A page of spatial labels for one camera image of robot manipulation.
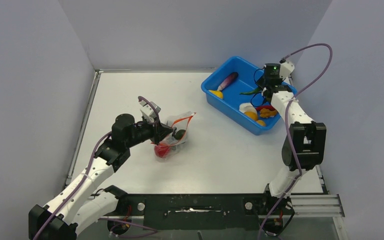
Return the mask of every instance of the gray wall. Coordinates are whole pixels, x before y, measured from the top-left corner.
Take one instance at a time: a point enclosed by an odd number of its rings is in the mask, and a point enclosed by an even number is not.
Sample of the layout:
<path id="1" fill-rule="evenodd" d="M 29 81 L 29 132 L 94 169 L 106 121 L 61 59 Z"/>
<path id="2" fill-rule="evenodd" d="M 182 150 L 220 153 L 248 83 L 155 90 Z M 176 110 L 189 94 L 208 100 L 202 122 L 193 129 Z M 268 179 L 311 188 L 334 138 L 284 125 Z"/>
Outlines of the gray wall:
<path id="1" fill-rule="evenodd" d="M 318 42 L 333 47 L 332 65 L 300 100 L 328 127 L 327 187 L 341 196 L 350 239 L 384 239 L 384 1 L 334 0 L 310 41 Z M 304 53 L 296 84 L 327 58 L 324 48 Z"/>
<path id="2" fill-rule="evenodd" d="M 93 74 L 57 0 L 0 0 L 0 240 L 62 189 Z"/>
<path id="3" fill-rule="evenodd" d="M 96 69 L 255 64 L 305 46 L 332 0 L 59 0 Z"/>

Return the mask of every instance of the lemon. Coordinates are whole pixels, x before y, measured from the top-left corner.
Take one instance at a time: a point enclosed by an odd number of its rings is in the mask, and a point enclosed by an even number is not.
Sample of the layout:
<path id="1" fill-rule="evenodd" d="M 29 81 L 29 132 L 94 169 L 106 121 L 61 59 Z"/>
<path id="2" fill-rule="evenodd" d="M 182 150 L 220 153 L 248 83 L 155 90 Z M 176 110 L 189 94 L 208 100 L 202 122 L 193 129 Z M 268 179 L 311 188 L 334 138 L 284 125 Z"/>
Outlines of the lemon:
<path id="1" fill-rule="evenodd" d="M 252 119 L 252 120 L 254 120 L 254 121 L 257 121 L 257 120 L 258 120 L 258 115 L 257 115 L 257 113 L 255 113 L 255 112 L 252 112 L 252 111 L 246 111 L 246 112 L 244 112 L 243 114 L 247 115 L 248 118 L 250 118 L 250 119 Z"/>
<path id="2" fill-rule="evenodd" d="M 210 90 L 209 92 L 216 95 L 217 97 L 223 99 L 223 93 L 221 91 Z"/>
<path id="3" fill-rule="evenodd" d="M 263 120 L 257 120 L 256 121 L 259 125 L 265 127 L 266 126 L 266 123 L 263 121 Z"/>

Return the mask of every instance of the green pepper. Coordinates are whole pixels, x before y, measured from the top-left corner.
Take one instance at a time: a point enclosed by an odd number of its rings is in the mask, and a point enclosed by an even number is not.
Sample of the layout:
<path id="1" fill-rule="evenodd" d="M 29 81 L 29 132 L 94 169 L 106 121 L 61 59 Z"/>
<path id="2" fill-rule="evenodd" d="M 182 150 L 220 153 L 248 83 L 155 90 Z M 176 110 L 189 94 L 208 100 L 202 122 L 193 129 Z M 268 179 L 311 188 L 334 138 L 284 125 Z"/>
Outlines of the green pepper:
<path id="1" fill-rule="evenodd" d="M 240 95 L 253 95 L 253 94 L 258 94 L 258 93 L 261 93 L 261 88 L 260 87 L 257 87 L 256 89 L 254 89 L 252 91 L 241 92 L 239 94 Z"/>

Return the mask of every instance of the transparent bag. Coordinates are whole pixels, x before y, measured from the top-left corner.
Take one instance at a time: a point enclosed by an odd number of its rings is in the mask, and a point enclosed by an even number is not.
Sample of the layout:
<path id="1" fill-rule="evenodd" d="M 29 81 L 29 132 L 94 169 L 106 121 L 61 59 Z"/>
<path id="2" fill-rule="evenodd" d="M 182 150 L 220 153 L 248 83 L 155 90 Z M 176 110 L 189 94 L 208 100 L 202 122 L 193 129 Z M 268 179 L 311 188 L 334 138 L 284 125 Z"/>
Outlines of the transparent bag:
<path id="1" fill-rule="evenodd" d="M 154 146 L 155 155 L 167 159 L 185 147 L 188 141 L 188 126 L 195 112 L 185 112 L 177 116 L 169 116 L 166 125 L 173 128 L 173 133 L 166 136 L 158 145 Z"/>

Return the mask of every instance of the blue bin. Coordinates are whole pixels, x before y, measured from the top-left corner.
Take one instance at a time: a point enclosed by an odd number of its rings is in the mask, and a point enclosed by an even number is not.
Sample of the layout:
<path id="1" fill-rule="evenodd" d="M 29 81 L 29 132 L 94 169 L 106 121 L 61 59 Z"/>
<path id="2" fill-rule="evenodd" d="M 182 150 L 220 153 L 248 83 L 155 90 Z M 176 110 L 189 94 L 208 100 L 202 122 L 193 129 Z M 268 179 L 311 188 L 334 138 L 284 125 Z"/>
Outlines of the blue bin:
<path id="1" fill-rule="evenodd" d="M 261 126 L 239 111 L 239 105 L 242 103 L 249 103 L 253 97 L 253 95 L 240 95 L 239 93 L 250 92 L 257 87 L 254 81 L 254 73 L 257 69 L 257 66 L 246 61 L 245 59 L 233 56 L 223 63 L 223 65 L 221 65 L 201 84 L 201 89 L 206 94 L 206 100 L 211 106 L 218 109 L 224 115 L 228 116 L 251 133 L 261 135 L 265 131 L 273 128 L 281 116 L 278 113 L 274 117 L 260 118 L 266 124 L 266 126 Z M 217 90 L 217 87 L 223 82 L 223 80 L 233 72 L 237 72 L 238 77 L 236 81 L 222 91 L 223 99 L 218 98 L 209 91 Z M 255 74 L 255 80 L 258 80 L 263 73 L 263 70 L 258 70 Z M 297 90 L 292 86 L 290 87 L 293 93 L 296 94 Z M 263 103 L 263 96 L 261 96 L 261 94 L 257 94 L 252 99 L 252 103 L 255 106 L 260 106 Z"/>

